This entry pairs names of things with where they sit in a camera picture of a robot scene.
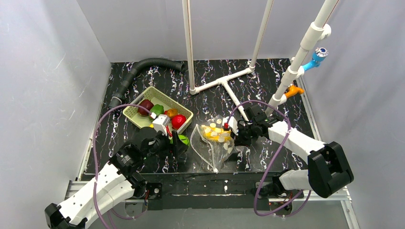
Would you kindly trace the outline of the red fake apple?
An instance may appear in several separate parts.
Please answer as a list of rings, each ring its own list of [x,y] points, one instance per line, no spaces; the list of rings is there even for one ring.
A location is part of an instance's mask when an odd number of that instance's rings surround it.
[[[186,117],[183,116],[182,114],[178,114],[175,115],[172,119],[171,119],[171,125],[172,128],[175,130],[178,130],[181,128],[181,126],[186,122]]]

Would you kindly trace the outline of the orange fake fruit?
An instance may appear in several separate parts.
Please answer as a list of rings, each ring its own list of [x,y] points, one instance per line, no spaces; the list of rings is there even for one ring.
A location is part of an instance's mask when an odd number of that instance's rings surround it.
[[[165,111],[164,114],[167,115],[170,119],[172,119],[175,116],[177,116],[179,113],[178,113],[177,109],[171,108],[171,109],[168,109],[167,111]]]

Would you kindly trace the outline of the green fake vegetable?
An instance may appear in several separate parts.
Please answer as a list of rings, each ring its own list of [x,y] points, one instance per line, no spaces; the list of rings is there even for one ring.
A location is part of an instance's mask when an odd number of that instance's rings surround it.
[[[155,114],[156,117],[158,117],[159,115],[163,115],[165,112],[164,106],[162,106],[160,104],[156,104],[150,109],[150,112]]]

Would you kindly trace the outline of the yellow fake banana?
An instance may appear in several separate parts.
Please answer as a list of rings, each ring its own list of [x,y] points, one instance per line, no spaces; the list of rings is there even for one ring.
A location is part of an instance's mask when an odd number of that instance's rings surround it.
[[[202,125],[202,136],[206,140],[218,143],[224,143],[231,140],[230,131],[225,131],[221,128]]]

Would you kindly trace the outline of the clear polka dot zip bag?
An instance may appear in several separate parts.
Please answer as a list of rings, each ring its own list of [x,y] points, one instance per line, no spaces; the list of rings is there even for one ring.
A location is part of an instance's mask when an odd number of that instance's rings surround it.
[[[196,124],[190,138],[193,151],[207,164],[207,170],[214,173],[219,173],[224,162],[236,151],[234,138],[224,143],[206,140],[202,135],[202,125],[224,130],[222,123],[223,118],[224,117],[218,115],[202,124]]]

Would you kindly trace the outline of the purple fake sweet potato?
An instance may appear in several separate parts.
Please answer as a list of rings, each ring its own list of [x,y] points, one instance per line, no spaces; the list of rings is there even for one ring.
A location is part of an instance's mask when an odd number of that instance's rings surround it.
[[[139,103],[139,106],[141,106],[142,108],[138,108],[137,113],[140,116],[146,117],[149,116],[147,110],[150,111],[154,106],[154,104],[149,99],[144,99]]]

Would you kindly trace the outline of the pale green plastic basket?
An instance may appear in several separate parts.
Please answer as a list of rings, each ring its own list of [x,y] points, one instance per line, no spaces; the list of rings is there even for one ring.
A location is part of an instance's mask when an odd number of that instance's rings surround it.
[[[139,128],[152,127],[154,118],[159,115],[166,115],[169,118],[166,125],[168,129],[181,134],[190,125],[193,118],[192,111],[153,86],[144,90],[132,103],[147,108],[151,113],[155,114],[151,116],[144,109],[139,111],[137,107],[126,107],[123,110],[124,116]]]

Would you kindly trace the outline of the green fake watermelon ball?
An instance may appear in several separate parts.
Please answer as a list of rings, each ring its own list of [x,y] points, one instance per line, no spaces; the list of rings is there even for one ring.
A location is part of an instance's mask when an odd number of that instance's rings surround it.
[[[178,134],[177,138],[187,146],[187,149],[190,147],[190,140],[187,136]]]

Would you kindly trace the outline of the red fake chili pepper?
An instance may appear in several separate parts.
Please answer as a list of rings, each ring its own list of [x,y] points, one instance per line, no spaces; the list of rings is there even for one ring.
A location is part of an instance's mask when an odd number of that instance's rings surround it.
[[[170,129],[169,129],[168,126],[166,126],[166,130],[167,130],[168,136],[169,136],[170,138],[172,138],[172,133],[171,133],[171,131],[170,131]]]

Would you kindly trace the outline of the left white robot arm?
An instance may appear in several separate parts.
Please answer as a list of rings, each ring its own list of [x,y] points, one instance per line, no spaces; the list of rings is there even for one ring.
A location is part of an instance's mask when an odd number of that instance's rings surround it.
[[[100,169],[70,198],[51,203],[45,210],[51,229],[86,229],[119,202],[136,197],[148,198],[147,180],[140,174],[148,157],[175,159],[189,148],[189,139],[173,130],[171,134],[152,127],[141,128],[126,141]]]

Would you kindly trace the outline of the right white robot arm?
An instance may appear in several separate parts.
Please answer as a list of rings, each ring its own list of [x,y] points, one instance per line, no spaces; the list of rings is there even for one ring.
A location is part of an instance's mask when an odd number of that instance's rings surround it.
[[[279,116],[267,116],[258,105],[246,109],[247,120],[230,117],[224,127],[231,130],[235,146],[250,146],[258,137],[275,141],[297,154],[308,166],[304,170],[284,170],[259,189],[260,196],[280,195],[287,190],[311,190],[328,198],[354,180],[344,150],[337,142],[311,138]]]

